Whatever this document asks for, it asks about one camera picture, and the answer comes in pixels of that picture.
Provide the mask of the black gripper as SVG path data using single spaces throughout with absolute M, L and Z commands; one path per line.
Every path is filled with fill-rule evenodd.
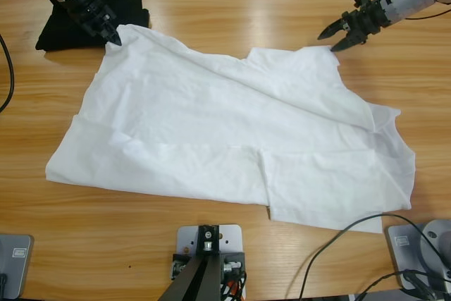
M 353 1 L 355 9 L 344 12 L 342 20 L 336 20 L 328 25 L 317 38 L 317 40 L 327 39 L 345 30 L 345 37 L 330 48 L 332 52 L 344 51 L 357 44 L 364 44 L 369 35 L 379 33 L 382 27 L 390 24 L 381 0 Z
M 91 36 L 103 37 L 107 42 L 121 46 L 121 38 L 114 27 L 116 14 L 106 0 L 56 0 L 69 17 Z

